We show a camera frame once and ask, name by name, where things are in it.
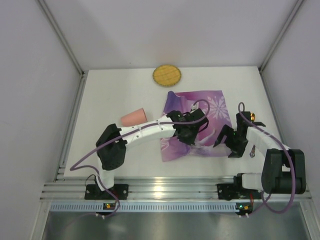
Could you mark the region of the pink plastic cup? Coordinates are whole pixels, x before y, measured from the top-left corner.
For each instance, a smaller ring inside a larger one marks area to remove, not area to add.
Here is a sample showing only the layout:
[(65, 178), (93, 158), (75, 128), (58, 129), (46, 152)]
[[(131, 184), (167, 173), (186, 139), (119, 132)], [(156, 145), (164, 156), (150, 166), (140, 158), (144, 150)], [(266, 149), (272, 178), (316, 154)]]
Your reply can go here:
[(120, 121), (124, 127), (130, 127), (130, 126), (144, 124), (148, 120), (147, 120), (144, 109), (140, 108), (131, 113), (124, 115), (123, 117), (121, 117)]

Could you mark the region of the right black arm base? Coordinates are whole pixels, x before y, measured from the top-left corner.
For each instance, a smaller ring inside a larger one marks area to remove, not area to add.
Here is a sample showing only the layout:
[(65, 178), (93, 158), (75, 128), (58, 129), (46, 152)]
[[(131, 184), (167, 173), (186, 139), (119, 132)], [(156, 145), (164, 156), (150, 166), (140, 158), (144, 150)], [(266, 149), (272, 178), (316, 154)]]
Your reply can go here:
[(233, 183), (219, 183), (216, 186), (219, 200), (246, 200), (250, 198), (250, 193), (252, 192), (249, 189)]

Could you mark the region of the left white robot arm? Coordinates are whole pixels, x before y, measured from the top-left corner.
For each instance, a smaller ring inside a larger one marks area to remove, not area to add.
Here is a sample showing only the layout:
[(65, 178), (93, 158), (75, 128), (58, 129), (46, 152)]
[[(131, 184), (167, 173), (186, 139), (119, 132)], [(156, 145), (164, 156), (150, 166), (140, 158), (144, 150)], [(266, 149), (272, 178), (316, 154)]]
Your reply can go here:
[(129, 127), (110, 124), (96, 142), (100, 147), (96, 152), (100, 164), (96, 183), (101, 191), (115, 184), (115, 170), (124, 164), (127, 150), (140, 144), (163, 138), (177, 138), (188, 146), (195, 144), (198, 133), (209, 125), (206, 114), (201, 109), (182, 113), (172, 110), (161, 118)]

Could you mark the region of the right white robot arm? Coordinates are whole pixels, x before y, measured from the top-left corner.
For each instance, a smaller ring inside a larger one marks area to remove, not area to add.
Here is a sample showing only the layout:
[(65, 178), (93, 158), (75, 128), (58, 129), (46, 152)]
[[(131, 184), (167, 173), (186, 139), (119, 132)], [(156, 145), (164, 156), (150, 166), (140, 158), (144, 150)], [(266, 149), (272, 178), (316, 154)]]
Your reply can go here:
[(221, 143), (230, 149), (229, 158), (243, 157), (248, 144), (264, 157), (262, 172), (239, 173), (235, 178), (240, 187), (264, 191), (267, 194), (291, 194), (293, 183), (295, 193), (306, 191), (305, 155), (300, 149), (292, 149), (273, 138), (262, 122), (252, 120), (252, 113), (241, 111), (236, 114), (237, 128), (224, 125), (214, 143)]

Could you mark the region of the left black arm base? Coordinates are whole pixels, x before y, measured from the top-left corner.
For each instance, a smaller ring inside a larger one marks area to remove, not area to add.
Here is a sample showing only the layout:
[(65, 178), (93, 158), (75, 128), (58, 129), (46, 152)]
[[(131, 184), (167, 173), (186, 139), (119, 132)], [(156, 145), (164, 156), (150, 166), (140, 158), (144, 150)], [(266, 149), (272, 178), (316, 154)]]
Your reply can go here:
[[(126, 200), (129, 194), (128, 184), (115, 184), (109, 191), (119, 200)], [(114, 200), (107, 191), (101, 190), (97, 184), (88, 184), (85, 188), (85, 200)]]

